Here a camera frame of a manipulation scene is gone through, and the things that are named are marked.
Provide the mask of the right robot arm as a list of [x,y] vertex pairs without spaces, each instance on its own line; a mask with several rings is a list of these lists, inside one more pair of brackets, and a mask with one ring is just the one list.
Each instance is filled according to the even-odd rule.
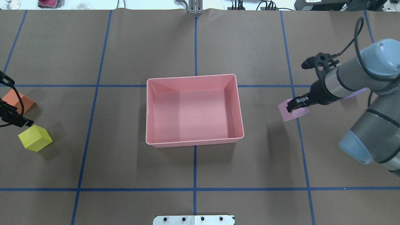
[[367,107],[339,142],[363,165],[376,163],[399,176],[399,41],[383,39],[340,63],[338,54],[317,53],[302,63],[317,76],[308,93],[279,105],[284,120],[301,117],[313,105],[328,105],[369,90]]

